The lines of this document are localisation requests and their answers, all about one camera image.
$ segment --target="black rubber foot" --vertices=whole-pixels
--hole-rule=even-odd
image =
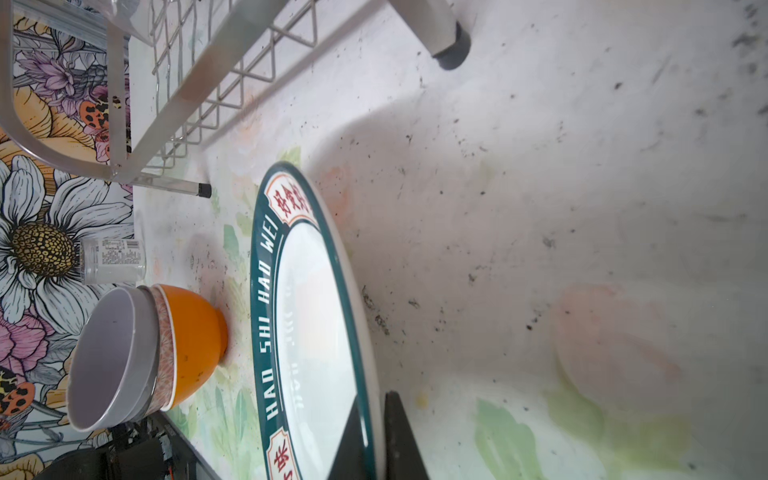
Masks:
[[[210,184],[197,184],[197,196],[202,198],[210,198],[213,193],[213,188]]]
[[[469,55],[469,48],[472,46],[472,40],[469,37],[462,24],[456,22],[456,43],[441,51],[433,58],[437,60],[443,70],[453,70],[464,63],[464,59]]]

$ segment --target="plate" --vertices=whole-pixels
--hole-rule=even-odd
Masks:
[[[326,480],[340,445],[347,454],[360,450],[366,478],[384,478],[383,414],[365,311],[331,218],[293,165],[267,171],[253,214],[250,305],[271,480]]]

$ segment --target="metal rack leg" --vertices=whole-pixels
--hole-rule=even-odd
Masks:
[[[472,40],[445,0],[389,0],[392,7],[445,70],[469,55]]]
[[[176,194],[197,195],[202,198],[210,198],[212,193],[210,184],[199,184],[188,180],[179,180],[177,178],[162,177],[160,175],[146,174],[141,172],[131,185],[139,187],[156,188]]]

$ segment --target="white daisy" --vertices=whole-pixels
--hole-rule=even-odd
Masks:
[[[32,300],[58,332],[78,335],[99,298],[112,286],[80,280],[75,243],[84,238],[129,238],[131,206],[103,204],[109,185],[56,170],[56,194],[41,219],[45,186],[40,169],[23,155],[9,170],[0,161],[0,296],[10,323],[18,322]]]

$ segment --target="transparent jar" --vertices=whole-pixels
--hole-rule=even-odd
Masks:
[[[80,273],[85,285],[136,283],[147,272],[141,240],[87,239],[80,242]]]

